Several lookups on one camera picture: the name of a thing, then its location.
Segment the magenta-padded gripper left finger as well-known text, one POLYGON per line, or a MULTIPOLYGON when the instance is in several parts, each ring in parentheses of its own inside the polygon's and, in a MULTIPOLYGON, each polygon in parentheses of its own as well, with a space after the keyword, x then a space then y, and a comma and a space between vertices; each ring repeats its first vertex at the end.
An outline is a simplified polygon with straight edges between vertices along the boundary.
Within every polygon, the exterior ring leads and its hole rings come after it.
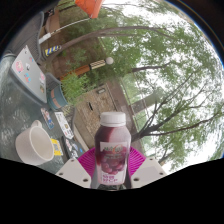
POLYGON ((69 159, 56 175, 81 187, 97 189, 99 183, 95 168, 95 149, 92 148, 78 159, 69 159))

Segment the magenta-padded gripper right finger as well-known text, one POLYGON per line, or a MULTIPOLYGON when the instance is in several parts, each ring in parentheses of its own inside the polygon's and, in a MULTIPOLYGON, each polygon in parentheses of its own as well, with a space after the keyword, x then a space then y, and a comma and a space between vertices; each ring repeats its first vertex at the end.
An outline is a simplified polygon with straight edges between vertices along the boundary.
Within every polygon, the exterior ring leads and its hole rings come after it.
POLYGON ((128 189, 140 188, 166 176, 154 157, 146 157, 131 147, 128 159, 128 189))

